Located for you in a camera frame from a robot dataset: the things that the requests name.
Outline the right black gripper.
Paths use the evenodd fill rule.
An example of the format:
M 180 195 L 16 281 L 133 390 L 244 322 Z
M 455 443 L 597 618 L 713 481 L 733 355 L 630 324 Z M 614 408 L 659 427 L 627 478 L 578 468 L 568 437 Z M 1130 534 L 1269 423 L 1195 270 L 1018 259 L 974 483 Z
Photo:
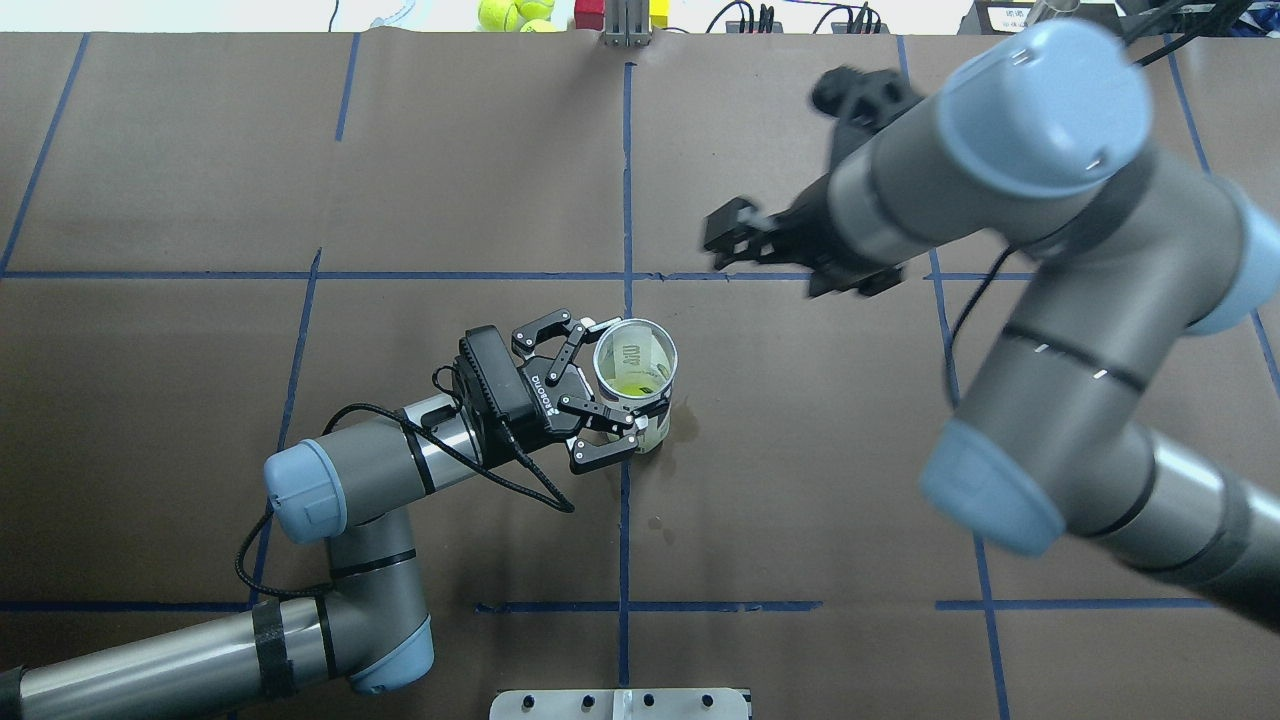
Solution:
M 777 228 L 777 213 L 737 196 L 705 217 L 701 249 L 713 255 L 714 272 L 735 263 L 806 266 L 810 299 L 844 292 L 874 297 L 901 283 L 900 265 L 856 251 L 837 228 L 828 176 L 815 179 L 780 214 L 780 247 L 773 240 Z

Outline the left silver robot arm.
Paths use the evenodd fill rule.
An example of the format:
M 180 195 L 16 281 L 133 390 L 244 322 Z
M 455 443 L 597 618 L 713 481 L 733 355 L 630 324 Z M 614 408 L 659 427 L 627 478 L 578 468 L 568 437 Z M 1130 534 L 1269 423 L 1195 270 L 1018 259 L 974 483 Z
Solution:
M 398 691 L 433 667 L 411 506 L 484 479 L 572 512 L 535 454 L 586 474 L 662 442 L 678 370 L 669 332 L 561 307 L 502 334 L 468 329 L 433 396 L 349 404 L 265 462 L 266 509 L 236 573 L 242 612 L 3 674 L 5 719 L 210 719 L 347 682 Z

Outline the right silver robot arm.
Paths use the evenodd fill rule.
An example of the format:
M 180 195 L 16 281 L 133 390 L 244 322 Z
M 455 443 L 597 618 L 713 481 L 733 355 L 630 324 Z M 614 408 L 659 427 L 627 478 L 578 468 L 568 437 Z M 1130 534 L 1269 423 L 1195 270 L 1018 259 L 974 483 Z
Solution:
M 922 473 L 928 501 L 1023 556 L 1089 541 L 1155 582 L 1277 629 L 1277 496 L 1135 410 L 1174 345 L 1277 292 L 1277 225 L 1162 149 L 1124 42 L 1053 19 L 1002 38 L 929 96 L 837 67 L 826 172 L 783 211 L 707 215 L 716 268 L 794 264 L 808 293 L 872 296 L 979 231 L 1036 272 Z

